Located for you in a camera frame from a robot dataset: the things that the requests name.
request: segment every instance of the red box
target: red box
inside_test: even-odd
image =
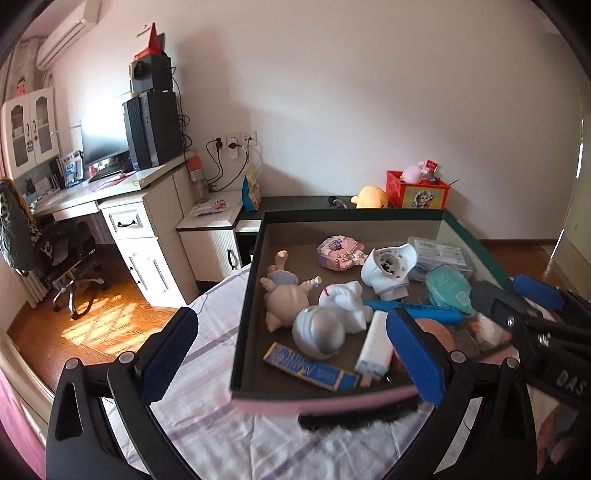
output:
[[[422,180],[421,183],[406,183],[400,180],[401,171],[386,172],[386,195],[396,208],[429,208],[443,210],[447,194],[451,188],[444,181],[432,183]]]

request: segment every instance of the sunlight on floor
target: sunlight on floor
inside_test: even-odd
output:
[[[93,307],[103,306],[106,300],[99,300]],[[143,332],[134,330],[132,317],[137,303],[109,309],[100,315],[87,314],[85,320],[62,332],[62,338],[74,345],[84,345],[107,355],[136,351],[153,333],[160,331],[154,327]]]

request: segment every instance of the blue gripper pad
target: blue gripper pad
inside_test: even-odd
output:
[[[550,312],[557,312],[564,308],[564,298],[559,289],[552,288],[527,275],[517,275],[513,279],[513,290]]]
[[[151,335],[138,351],[136,372],[146,405],[162,400],[185,355],[197,337],[197,314],[180,308],[160,333]]]
[[[449,376],[447,351],[443,345],[431,333],[423,332],[400,307],[388,313],[386,333],[421,398],[437,407],[445,395]]]

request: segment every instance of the snack bag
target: snack bag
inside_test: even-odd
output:
[[[246,165],[246,176],[242,182],[242,204],[247,212],[254,212],[261,206],[261,188],[256,181],[256,171]]]

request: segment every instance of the power plug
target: power plug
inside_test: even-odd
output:
[[[236,160],[238,158],[238,146],[237,146],[238,141],[236,140],[236,137],[228,137],[228,150],[229,150],[229,155],[230,158],[233,160]]]

